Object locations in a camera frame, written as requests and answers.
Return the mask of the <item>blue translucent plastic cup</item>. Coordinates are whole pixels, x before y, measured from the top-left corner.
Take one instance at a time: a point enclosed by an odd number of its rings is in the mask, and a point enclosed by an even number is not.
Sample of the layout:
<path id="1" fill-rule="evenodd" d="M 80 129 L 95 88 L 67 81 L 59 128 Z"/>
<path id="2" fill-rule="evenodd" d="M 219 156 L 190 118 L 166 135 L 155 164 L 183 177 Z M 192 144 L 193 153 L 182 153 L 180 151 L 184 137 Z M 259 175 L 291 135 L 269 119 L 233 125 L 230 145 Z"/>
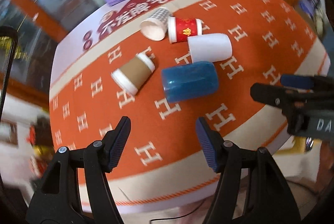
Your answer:
<path id="1" fill-rule="evenodd" d="M 161 79 L 169 103 L 207 96 L 219 88 L 215 65 L 207 61 L 165 68 Z"/>

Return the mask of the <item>red paper cup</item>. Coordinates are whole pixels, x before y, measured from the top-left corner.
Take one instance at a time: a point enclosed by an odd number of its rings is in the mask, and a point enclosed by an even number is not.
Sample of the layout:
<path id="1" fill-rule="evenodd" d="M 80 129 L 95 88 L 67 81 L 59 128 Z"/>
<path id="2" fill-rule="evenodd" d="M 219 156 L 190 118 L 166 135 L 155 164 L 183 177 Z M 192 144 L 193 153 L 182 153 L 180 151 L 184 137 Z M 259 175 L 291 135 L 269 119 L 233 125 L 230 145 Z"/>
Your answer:
<path id="1" fill-rule="evenodd" d="M 187 41 L 190 36 L 200 36 L 203 32 L 201 20 L 197 18 L 169 17 L 167 28 L 169 42 L 172 44 Z"/>

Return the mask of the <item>grey checkered paper cup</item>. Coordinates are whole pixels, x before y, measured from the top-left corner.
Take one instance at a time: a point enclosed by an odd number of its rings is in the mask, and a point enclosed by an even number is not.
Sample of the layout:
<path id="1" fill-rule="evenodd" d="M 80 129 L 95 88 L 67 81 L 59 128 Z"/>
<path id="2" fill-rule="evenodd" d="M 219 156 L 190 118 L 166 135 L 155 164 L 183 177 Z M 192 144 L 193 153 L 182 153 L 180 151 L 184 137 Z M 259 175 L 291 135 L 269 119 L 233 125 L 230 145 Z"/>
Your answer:
<path id="1" fill-rule="evenodd" d="M 161 41 L 167 31 L 168 19 L 172 16 L 165 7 L 156 9 L 147 19 L 141 22 L 140 31 L 147 39 Z"/>

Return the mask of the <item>brown sleeve paper cup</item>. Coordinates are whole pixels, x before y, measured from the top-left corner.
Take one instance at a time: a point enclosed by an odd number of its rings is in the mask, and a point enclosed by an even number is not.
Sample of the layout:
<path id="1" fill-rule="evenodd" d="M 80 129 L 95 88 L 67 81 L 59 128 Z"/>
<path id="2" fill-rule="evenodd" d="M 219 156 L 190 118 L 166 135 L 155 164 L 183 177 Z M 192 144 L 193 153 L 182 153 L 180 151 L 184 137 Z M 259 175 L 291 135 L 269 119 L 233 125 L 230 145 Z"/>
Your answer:
<path id="1" fill-rule="evenodd" d="M 156 67 L 145 53 L 138 53 L 133 59 L 112 72 L 115 83 L 134 96 L 153 74 Z"/>

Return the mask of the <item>plain white paper cup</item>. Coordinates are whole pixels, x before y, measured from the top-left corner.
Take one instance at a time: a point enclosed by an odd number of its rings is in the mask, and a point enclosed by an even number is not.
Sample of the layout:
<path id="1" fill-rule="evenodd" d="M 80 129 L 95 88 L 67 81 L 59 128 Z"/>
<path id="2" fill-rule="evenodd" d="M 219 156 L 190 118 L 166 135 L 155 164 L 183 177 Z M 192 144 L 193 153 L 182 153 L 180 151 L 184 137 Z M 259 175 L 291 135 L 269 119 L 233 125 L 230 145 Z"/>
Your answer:
<path id="1" fill-rule="evenodd" d="M 187 39 L 193 63 L 200 61 L 219 62 L 232 56 L 232 44 L 223 33 L 190 36 Z"/>

